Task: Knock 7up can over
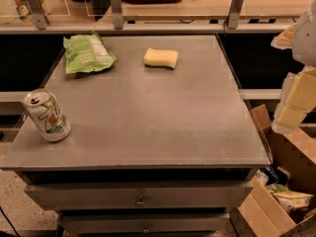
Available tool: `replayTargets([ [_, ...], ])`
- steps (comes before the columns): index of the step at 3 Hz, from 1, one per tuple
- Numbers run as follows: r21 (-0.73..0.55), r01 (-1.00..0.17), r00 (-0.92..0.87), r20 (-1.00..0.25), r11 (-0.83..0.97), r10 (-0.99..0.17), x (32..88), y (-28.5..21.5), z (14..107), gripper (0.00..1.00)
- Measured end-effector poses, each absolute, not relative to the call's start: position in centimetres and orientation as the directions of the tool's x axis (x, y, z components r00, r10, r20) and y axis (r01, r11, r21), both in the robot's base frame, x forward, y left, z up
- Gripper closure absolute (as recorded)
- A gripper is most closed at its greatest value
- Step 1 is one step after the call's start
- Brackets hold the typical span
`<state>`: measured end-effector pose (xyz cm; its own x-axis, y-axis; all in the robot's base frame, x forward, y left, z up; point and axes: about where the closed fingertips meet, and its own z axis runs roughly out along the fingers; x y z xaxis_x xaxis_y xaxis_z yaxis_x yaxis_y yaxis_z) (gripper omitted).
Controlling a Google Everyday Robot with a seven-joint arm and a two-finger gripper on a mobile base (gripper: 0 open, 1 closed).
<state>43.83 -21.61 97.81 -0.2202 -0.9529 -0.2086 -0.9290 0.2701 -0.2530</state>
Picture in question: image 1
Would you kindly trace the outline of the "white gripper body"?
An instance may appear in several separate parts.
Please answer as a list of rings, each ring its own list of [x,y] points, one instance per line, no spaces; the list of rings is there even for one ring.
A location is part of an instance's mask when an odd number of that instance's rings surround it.
[[[292,39],[292,57],[304,65],[316,66],[316,0],[297,21]]]

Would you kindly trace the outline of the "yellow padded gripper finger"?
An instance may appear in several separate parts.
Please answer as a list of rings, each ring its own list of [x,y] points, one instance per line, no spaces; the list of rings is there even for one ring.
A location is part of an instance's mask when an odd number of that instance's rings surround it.
[[[278,49],[292,48],[292,40],[295,27],[296,25],[293,24],[289,26],[286,30],[284,30],[282,33],[274,37],[274,39],[271,42],[271,46]]]
[[[296,129],[316,108],[316,67],[305,66],[298,74],[288,73],[283,81],[272,129],[287,134]]]

